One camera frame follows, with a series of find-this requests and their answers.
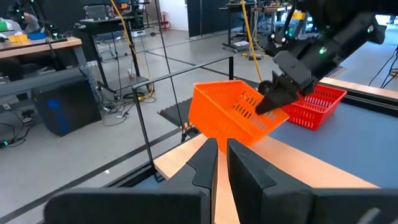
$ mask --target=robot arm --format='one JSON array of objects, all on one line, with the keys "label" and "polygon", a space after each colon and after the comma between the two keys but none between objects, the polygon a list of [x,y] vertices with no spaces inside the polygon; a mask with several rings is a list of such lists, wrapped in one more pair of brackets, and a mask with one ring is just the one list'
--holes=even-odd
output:
[{"label": "robot arm", "polygon": [[274,57],[282,73],[272,72],[272,86],[260,84],[264,98],[256,108],[258,114],[313,93],[324,76],[367,41],[382,44],[386,27],[377,23],[375,15],[398,14],[398,1],[298,0],[297,9],[313,17],[321,35],[306,40],[286,38],[284,50]]}]

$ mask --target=orange basket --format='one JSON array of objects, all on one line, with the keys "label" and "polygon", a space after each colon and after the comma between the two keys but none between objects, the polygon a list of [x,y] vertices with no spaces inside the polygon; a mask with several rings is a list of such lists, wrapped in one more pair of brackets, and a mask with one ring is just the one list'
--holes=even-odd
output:
[{"label": "orange basket", "polygon": [[263,96],[241,80],[196,83],[189,121],[208,138],[217,138],[218,149],[226,154],[227,139],[253,145],[289,116],[282,109],[257,115]]},{"label": "orange basket", "polygon": [[308,129],[318,129],[337,109],[347,91],[317,85],[315,91],[301,100],[284,106],[289,121]]}]

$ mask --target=yellow cable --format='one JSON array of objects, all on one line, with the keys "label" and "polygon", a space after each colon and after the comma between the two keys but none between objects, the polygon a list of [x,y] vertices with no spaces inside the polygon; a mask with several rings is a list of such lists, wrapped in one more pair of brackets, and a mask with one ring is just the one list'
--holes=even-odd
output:
[{"label": "yellow cable", "polygon": [[[242,2],[244,23],[246,25],[246,32],[248,33],[248,38],[249,38],[249,43],[250,43],[250,49],[251,49],[251,51],[254,54],[256,54],[256,52],[254,51],[253,41],[251,39],[248,15],[246,14],[246,6],[244,5],[244,0],[241,0],[241,2]],[[253,59],[254,59],[254,64],[256,65],[257,74],[259,75],[260,82],[262,82],[261,72],[260,72],[260,68],[259,68],[259,63],[257,62],[257,58],[256,57],[253,57]]]},{"label": "yellow cable", "polygon": [[[122,21],[124,34],[126,35],[128,41],[129,41],[129,45],[131,46],[131,50],[132,50],[133,54],[134,54],[134,55],[136,56],[136,58],[138,59],[138,62],[141,63],[141,65],[144,67],[145,71],[147,72],[147,74],[148,74],[148,76],[149,76],[149,78],[150,78],[150,73],[149,73],[149,71],[147,70],[147,68],[146,68],[146,66],[144,65],[144,63],[141,62],[141,60],[139,59],[139,57],[138,57],[136,51],[135,51],[134,48],[132,47],[132,42],[131,42],[131,40],[130,40],[130,38],[129,38],[128,31],[127,31],[127,28],[126,28],[126,23],[125,23],[125,21],[124,21],[124,19],[123,19],[122,14],[119,12],[118,7],[116,6],[116,4],[114,3],[113,0],[111,0],[111,3],[112,3],[112,5],[113,5],[113,8],[115,9],[116,13],[117,13],[118,16],[120,17],[120,20]],[[150,98],[150,97],[152,96],[153,92],[154,92],[154,84],[152,84],[152,88],[150,89],[150,93],[149,93],[148,95],[144,96],[144,98]]]}]

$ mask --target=blue table surface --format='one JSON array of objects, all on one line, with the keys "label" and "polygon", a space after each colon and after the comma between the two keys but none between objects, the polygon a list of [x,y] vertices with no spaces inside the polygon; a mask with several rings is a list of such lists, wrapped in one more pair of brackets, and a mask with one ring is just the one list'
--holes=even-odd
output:
[{"label": "blue table surface", "polygon": [[398,187],[398,118],[340,104],[316,131],[287,121],[270,137],[377,186]]}]

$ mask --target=floor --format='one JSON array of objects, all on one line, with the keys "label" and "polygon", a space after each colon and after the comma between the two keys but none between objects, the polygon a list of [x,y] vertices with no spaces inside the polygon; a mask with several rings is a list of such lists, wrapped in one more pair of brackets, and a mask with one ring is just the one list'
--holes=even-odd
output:
[{"label": "floor", "polygon": [[[138,56],[142,62],[139,65],[142,75],[154,78],[168,74],[165,52],[160,48],[160,35],[147,35],[135,41],[137,52],[140,52]],[[225,32],[189,39],[187,32],[165,31],[164,42],[167,46],[170,71],[176,72],[234,55],[221,49],[221,43],[225,41]],[[120,41],[117,44],[119,54],[128,53],[125,42]],[[390,43],[365,44],[342,64],[347,70],[337,78],[367,85],[396,47]],[[113,59],[107,59],[109,58],[105,58],[103,64],[107,79],[117,81],[117,63]],[[131,56],[122,57],[119,62],[120,76],[126,77],[127,70],[131,68]],[[149,64],[149,74],[144,69],[146,62]],[[270,79],[271,71],[278,69],[269,57],[265,57],[259,64],[264,79]],[[234,65],[237,76],[258,80],[253,62],[237,54]],[[96,65],[91,63],[90,68],[93,77],[99,79]],[[174,78],[178,101],[192,97],[192,85],[196,82],[227,79],[225,75],[220,74],[228,72],[227,61],[209,65],[207,68],[209,69],[194,70]],[[386,70],[374,80],[372,86],[382,83],[386,77]],[[155,87],[154,97],[157,101],[142,104],[142,111],[149,140],[163,140],[152,147],[156,156],[178,144],[180,135],[173,124],[157,114],[159,110],[175,103],[170,80],[158,82]],[[398,90],[398,78],[386,88]],[[38,124],[29,132],[24,144],[0,150],[0,224],[37,223],[42,219],[43,204],[50,192],[64,187],[100,187],[147,162],[146,151],[131,154],[134,149],[144,149],[136,107],[132,108],[128,119],[122,124],[111,127],[104,125],[118,122],[120,118],[116,115],[106,115],[103,122],[91,124],[62,138],[48,132],[43,124]],[[12,113],[1,114],[0,123],[20,127],[19,121]],[[2,138],[9,138],[10,134],[7,127],[0,127]]]}]

